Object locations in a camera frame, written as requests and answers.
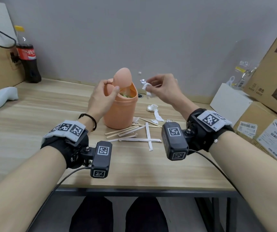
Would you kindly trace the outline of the cardboard box with shipping labels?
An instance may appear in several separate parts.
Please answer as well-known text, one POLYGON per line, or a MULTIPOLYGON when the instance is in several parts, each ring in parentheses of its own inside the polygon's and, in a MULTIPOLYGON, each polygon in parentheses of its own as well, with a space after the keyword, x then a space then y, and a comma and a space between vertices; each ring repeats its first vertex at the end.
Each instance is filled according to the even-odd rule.
POLYGON ((233 127, 243 139, 277 160, 277 114, 252 102, 233 127))

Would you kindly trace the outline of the person's left hand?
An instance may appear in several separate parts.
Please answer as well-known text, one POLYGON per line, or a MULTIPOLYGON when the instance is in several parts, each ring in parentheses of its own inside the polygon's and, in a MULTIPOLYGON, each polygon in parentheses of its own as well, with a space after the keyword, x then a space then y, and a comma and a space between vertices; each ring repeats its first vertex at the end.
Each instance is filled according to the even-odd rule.
POLYGON ((104 88, 106 85, 112 85, 112 82, 101 80, 99 84, 94 87, 88 102, 87 114, 92 116, 97 122, 109 111, 115 101, 111 100, 109 95, 105 95, 104 88))

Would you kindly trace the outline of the long white paper sleeve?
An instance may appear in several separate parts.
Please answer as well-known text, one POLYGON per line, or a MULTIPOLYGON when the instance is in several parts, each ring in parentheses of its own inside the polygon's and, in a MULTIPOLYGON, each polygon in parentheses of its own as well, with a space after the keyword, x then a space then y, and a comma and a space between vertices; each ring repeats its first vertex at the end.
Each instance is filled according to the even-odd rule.
MULTIPOLYGON (((149 130, 149 123, 145 123, 146 133, 147 133, 147 139, 151 140, 150 130, 149 130)), ((148 141, 149 151, 153 151, 152 142, 148 141)))

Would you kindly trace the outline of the orange mini trash bin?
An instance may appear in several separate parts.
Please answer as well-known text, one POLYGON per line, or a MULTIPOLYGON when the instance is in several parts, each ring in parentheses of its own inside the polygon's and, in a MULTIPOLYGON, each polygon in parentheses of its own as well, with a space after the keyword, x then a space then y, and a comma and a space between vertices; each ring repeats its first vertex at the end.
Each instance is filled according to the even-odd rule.
POLYGON ((103 117, 104 124, 111 129, 127 128, 133 122, 138 100, 138 91, 132 81, 131 72, 128 68, 121 68, 109 81, 112 82, 112 85, 105 86, 104 93, 106 96, 109 95, 109 86, 119 86, 119 93, 128 93, 132 98, 125 98, 118 94, 109 111, 103 117))

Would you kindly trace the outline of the person's right forearm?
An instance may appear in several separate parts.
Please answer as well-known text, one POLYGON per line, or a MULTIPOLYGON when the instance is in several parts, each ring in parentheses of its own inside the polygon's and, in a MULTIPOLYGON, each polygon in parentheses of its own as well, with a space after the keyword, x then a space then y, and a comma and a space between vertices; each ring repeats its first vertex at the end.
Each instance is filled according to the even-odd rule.
POLYGON ((224 131, 209 153, 268 232, 277 232, 277 161, 232 131, 224 131))

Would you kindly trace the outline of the dark metal table frame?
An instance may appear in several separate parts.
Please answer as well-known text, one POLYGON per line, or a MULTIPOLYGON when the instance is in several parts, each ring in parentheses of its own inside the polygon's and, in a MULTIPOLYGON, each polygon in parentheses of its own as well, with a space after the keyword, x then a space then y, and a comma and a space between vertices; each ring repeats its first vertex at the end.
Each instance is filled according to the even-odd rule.
POLYGON ((207 232, 237 232, 237 204, 239 194, 233 190, 157 190, 157 189, 118 189, 118 188, 77 188, 58 187, 53 193, 74 196, 156 196, 193 197, 198 206, 207 232), (226 198, 226 226, 220 222, 219 198, 226 198))

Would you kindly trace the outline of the torn white paper piece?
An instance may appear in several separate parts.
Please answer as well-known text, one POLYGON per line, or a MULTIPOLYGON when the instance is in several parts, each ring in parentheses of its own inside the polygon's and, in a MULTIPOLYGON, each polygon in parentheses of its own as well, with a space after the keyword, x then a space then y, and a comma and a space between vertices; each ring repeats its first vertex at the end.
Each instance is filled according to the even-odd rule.
POLYGON ((157 121, 162 121, 164 122, 164 119, 159 115, 158 109, 154 110, 154 116, 156 118, 157 121))

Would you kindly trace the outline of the pile of wooden sticks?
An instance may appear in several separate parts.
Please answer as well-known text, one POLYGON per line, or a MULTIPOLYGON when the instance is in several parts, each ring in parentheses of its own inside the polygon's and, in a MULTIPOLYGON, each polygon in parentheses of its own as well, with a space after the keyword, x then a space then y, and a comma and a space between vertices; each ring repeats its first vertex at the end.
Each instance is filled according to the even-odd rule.
POLYGON ((105 133, 106 138, 110 137, 123 137, 125 135, 131 134, 133 132, 136 132, 142 128, 145 128, 145 123, 149 123, 149 128, 161 128, 162 126, 160 124, 153 124, 151 123, 150 119, 147 118, 141 118, 141 117, 134 117, 133 123, 124 129, 116 130, 116 131, 111 131, 105 133))

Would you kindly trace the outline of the person's left forearm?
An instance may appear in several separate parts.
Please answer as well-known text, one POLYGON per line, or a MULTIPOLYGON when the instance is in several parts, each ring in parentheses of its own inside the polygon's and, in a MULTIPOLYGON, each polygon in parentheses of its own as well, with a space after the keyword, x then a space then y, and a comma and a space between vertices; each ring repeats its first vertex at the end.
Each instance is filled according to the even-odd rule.
POLYGON ((74 145, 95 124, 87 117, 58 124, 38 152, 0 181, 0 232, 27 231, 65 170, 82 165, 74 145))

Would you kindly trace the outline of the person's left leg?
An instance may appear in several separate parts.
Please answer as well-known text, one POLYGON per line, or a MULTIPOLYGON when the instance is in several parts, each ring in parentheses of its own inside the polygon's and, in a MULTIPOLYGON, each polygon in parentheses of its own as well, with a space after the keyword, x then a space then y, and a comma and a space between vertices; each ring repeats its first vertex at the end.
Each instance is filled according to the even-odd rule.
POLYGON ((103 196, 86 196, 72 216, 69 232, 113 232, 113 205, 103 196))

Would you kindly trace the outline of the clear plastic bags with labels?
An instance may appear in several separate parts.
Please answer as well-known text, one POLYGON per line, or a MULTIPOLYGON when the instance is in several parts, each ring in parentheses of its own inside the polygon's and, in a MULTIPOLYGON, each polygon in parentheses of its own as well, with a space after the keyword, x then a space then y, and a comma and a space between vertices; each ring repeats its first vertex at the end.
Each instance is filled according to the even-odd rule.
POLYGON ((233 75, 226 84, 235 90, 242 91, 258 66, 259 63, 240 60, 234 68, 233 75))

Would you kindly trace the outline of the person's right hand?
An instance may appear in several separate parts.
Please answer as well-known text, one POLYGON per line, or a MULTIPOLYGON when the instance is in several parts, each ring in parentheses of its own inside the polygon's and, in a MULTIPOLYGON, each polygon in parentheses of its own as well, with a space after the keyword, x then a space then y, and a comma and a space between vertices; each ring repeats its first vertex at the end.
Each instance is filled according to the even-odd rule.
POLYGON ((190 114, 197 109, 197 106, 182 93, 173 74, 156 75, 148 79, 147 83, 155 87, 164 87, 163 94, 156 96, 163 102, 172 105, 176 111, 181 113, 184 110, 190 114))

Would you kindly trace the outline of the cola bottle with red label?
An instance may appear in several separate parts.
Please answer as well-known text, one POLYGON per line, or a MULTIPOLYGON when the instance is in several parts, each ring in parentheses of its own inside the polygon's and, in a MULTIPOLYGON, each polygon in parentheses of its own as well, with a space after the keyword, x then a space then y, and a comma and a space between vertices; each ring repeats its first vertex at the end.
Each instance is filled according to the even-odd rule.
POLYGON ((27 37, 24 27, 14 26, 17 36, 16 49, 24 68, 25 80, 29 83, 39 83, 42 78, 37 66, 34 46, 27 37))

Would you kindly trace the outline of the person's leg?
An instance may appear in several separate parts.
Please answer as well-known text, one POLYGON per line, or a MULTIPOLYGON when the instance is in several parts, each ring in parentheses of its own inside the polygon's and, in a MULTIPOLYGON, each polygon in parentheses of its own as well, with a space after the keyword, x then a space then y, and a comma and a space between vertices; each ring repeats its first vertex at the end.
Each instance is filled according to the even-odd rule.
POLYGON ((69 232, 113 232, 113 205, 103 196, 86 196, 72 216, 69 232))
POLYGON ((156 197, 138 197, 132 203, 126 213, 125 232, 169 232, 156 197))

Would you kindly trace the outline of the person's right leg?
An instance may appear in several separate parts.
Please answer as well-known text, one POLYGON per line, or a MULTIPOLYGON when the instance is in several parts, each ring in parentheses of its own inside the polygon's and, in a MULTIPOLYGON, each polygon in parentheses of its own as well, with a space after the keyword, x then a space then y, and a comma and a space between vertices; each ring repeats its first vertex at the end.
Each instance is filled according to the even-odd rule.
POLYGON ((138 197, 132 203, 126 213, 125 232, 169 232, 156 197, 138 197))

